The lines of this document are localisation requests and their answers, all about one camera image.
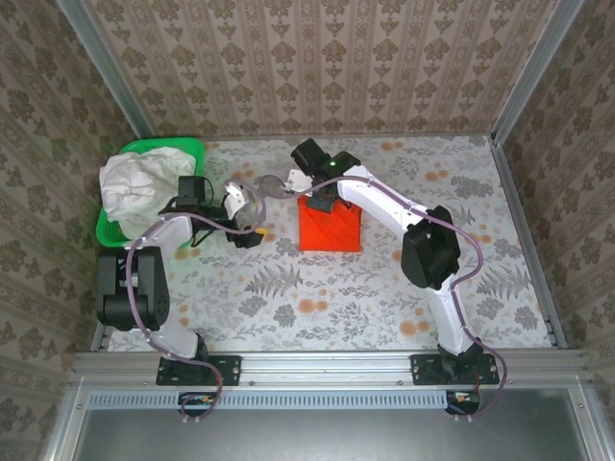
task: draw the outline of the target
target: green basket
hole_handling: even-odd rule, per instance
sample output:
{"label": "green basket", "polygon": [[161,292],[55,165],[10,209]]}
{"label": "green basket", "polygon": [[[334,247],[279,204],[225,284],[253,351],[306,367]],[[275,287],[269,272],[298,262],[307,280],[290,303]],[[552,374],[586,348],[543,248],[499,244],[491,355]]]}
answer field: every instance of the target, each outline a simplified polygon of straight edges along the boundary
{"label": "green basket", "polygon": [[[120,154],[125,152],[144,152],[158,149],[159,147],[173,147],[196,158],[196,168],[194,169],[195,176],[203,175],[203,164],[205,162],[205,146],[198,139],[193,137],[167,137],[162,139],[141,139],[133,141],[124,146],[119,151]],[[124,236],[117,222],[109,222],[105,209],[100,210],[98,223],[96,224],[96,238],[105,247],[123,247],[130,240]]]}

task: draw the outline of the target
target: white towel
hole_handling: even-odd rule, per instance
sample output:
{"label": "white towel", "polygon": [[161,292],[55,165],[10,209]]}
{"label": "white towel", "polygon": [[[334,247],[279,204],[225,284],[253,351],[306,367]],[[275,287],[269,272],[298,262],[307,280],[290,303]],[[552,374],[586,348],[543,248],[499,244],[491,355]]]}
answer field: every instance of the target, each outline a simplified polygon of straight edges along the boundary
{"label": "white towel", "polygon": [[194,175],[194,157],[171,147],[109,158],[100,170],[103,208],[131,240],[152,226],[158,213],[177,196],[180,176]]}

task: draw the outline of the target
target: beige patterned wall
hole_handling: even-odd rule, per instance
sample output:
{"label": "beige patterned wall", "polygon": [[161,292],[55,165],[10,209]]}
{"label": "beige patterned wall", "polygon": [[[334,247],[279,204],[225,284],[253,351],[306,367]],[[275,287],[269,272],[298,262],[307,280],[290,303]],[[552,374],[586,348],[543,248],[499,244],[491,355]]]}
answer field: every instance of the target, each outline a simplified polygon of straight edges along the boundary
{"label": "beige patterned wall", "polygon": [[615,2],[587,0],[504,149],[559,317],[615,423]]}
{"label": "beige patterned wall", "polygon": [[37,459],[96,325],[98,168],[133,138],[54,2],[0,2],[0,459]]}
{"label": "beige patterned wall", "polygon": [[488,132],[554,0],[87,0],[157,135]]}

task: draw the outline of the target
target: patterned table surface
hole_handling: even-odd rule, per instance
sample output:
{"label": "patterned table surface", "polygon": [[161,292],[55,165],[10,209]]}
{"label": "patterned table surface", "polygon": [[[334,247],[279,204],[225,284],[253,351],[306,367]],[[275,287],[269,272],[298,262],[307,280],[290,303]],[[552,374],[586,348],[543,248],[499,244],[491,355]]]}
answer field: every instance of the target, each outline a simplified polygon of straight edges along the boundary
{"label": "patterned table surface", "polygon": [[[346,150],[379,179],[426,206],[443,205],[482,245],[485,266],[461,287],[469,323],[487,344],[549,347],[540,307],[484,136],[318,139]],[[206,176],[216,191],[229,178],[285,178],[295,143],[228,141],[208,145]],[[238,250],[216,232],[166,264],[172,310],[216,351],[432,349],[430,307],[400,267],[401,244],[363,213],[357,254],[298,251],[294,201],[267,199],[269,234]],[[461,271],[476,254],[461,243]],[[147,350],[134,333],[115,331],[110,351]]]}

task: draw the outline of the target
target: gray floor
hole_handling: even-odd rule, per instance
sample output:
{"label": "gray floor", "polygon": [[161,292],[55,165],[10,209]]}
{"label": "gray floor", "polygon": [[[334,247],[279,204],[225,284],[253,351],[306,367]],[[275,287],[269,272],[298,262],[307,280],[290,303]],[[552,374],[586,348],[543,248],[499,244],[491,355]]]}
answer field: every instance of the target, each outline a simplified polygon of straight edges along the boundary
{"label": "gray floor", "polygon": [[81,461],[586,460],[565,391],[506,391],[468,424],[432,410],[90,411]]}

